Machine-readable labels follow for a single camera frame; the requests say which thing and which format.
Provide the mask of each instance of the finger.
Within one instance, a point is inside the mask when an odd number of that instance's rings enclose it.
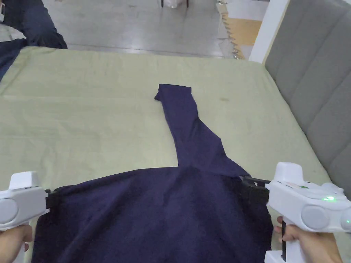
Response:
[[[282,216],[278,216],[277,221],[279,224],[281,224],[283,222],[283,217]]]
[[[274,227],[274,232],[280,234],[282,232],[282,228],[281,227]]]
[[[284,241],[293,241],[295,239],[299,239],[300,233],[303,230],[298,228],[295,225],[287,225],[285,228],[285,234],[283,236]]]
[[[285,234],[284,236],[283,236],[283,240],[285,241],[285,242],[289,242],[289,241],[294,241],[296,238],[294,238],[294,236],[292,236],[292,235],[287,235],[287,234]]]
[[[32,242],[33,241],[33,229],[30,225],[22,225],[23,231],[23,241]]]

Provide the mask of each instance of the light green bed sheet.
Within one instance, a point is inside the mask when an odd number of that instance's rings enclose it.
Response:
[[[253,177],[271,180],[286,161],[302,165],[309,181],[330,181],[261,64],[28,47],[0,83],[0,189],[20,171],[38,171],[55,189],[177,166],[154,100],[159,83],[192,87],[201,120]],[[347,258],[350,241],[338,236]]]

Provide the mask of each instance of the gray upholstered headboard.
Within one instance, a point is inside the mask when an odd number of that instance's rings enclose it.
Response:
[[[351,198],[351,5],[291,0],[266,68],[330,178]]]

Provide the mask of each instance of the dark blue pants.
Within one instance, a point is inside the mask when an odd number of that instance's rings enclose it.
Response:
[[[67,49],[41,0],[5,0],[3,24],[22,32],[26,39],[0,42],[0,80],[26,46]]]

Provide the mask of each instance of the wrinkled fabric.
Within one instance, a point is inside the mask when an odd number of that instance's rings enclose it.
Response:
[[[0,42],[0,81],[26,46],[67,49],[41,0],[5,0],[3,24],[22,32],[26,39]]]
[[[249,174],[199,119],[191,88],[161,84],[155,99],[178,167],[57,189],[61,203],[37,224],[33,263],[264,261],[273,227],[265,205],[239,195]]]

